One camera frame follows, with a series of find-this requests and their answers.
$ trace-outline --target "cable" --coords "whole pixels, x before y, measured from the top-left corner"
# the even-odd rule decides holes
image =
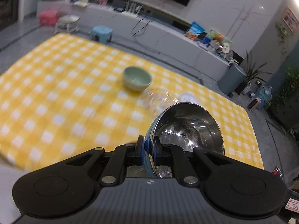
[[[135,24],[134,28],[132,28],[132,30],[131,30],[131,34],[133,34],[133,30],[136,28],[136,26],[137,26],[143,19],[139,20],[139,21]]]
[[[152,53],[155,53],[155,54],[161,54],[161,52],[159,52],[159,51],[157,51],[157,50],[151,50],[149,47],[144,46],[144,45],[141,44],[141,43],[137,40],[137,38],[136,38],[136,37],[139,37],[139,36],[142,36],[142,35],[145,34],[146,27],[148,26],[149,23],[153,22],[153,20],[148,21],[147,24],[146,24],[145,26],[143,26],[139,31],[137,31],[136,33],[133,33],[134,29],[137,27],[137,25],[138,25],[143,19],[139,20],[139,21],[136,23],[136,25],[134,26],[134,28],[131,30],[131,34],[133,35],[133,39],[134,39],[135,43],[138,44],[141,48],[143,48],[143,49],[145,49],[145,50],[147,50],[147,51],[149,51],[149,52],[152,52]],[[144,29],[143,33],[140,34],[140,35],[137,35],[137,33],[139,33],[139,32],[140,32],[141,30],[143,30],[143,29]]]
[[[133,36],[138,37],[138,36],[144,35],[145,30],[144,30],[144,32],[143,32],[142,34],[140,34],[140,35],[136,35],[136,34],[139,33],[141,30],[143,30],[146,26],[148,26],[148,24],[149,24],[150,22],[153,22],[153,20],[148,21],[147,24],[146,24],[145,26],[143,26],[143,28],[141,28],[139,31],[137,31],[136,33],[134,33]]]
[[[263,89],[264,89],[264,94],[263,94],[263,99],[264,99],[264,105],[263,105],[263,107],[265,106],[265,88],[264,88],[264,86],[262,85],[262,83],[261,83],[261,86],[263,87]]]

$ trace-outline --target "pink basket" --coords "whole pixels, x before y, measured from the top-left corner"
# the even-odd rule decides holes
[[[53,8],[39,14],[39,24],[40,25],[55,25],[59,18],[59,13]]]

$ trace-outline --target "snack bag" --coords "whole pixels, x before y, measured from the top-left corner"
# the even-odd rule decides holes
[[[192,22],[189,30],[185,32],[185,36],[195,41],[197,37],[204,32],[204,29],[199,26],[196,22]]]

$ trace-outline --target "tablecloth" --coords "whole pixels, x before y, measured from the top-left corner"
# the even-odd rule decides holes
[[[242,107],[147,60],[68,34],[45,41],[0,77],[0,153],[31,171],[145,135],[153,117],[141,93],[122,85],[122,71],[130,65],[151,73],[149,88],[194,94],[217,121],[225,155],[263,168]]]

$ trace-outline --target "green ceramic bowl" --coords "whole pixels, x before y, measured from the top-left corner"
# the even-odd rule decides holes
[[[124,70],[123,82],[127,89],[141,92],[151,84],[152,78],[146,70],[136,66],[129,66]]]

